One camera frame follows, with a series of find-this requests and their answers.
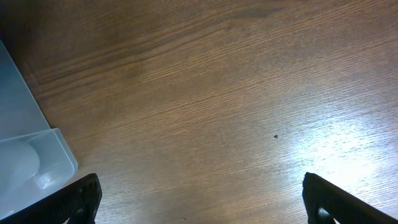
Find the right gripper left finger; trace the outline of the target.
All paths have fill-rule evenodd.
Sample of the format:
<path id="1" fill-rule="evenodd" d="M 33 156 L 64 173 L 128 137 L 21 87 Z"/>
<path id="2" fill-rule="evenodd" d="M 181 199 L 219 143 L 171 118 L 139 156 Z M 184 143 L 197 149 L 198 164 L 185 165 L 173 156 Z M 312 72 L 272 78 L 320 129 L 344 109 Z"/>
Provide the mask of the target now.
<path id="1" fill-rule="evenodd" d="M 100 181 L 88 174 L 31 206 L 1 220 L 1 224 L 94 224 L 102 198 Z"/>

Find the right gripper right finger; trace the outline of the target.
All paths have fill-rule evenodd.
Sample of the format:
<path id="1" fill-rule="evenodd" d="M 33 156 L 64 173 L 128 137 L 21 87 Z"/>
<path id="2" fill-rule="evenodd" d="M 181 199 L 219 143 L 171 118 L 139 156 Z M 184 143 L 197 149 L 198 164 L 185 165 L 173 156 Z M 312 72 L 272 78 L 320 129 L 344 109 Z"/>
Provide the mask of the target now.
<path id="1" fill-rule="evenodd" d="M 319 175 L 307 172 L 302 185 L 302 197 L 309 224 L 397 224 L 397 219 L 375 209 Z"/>

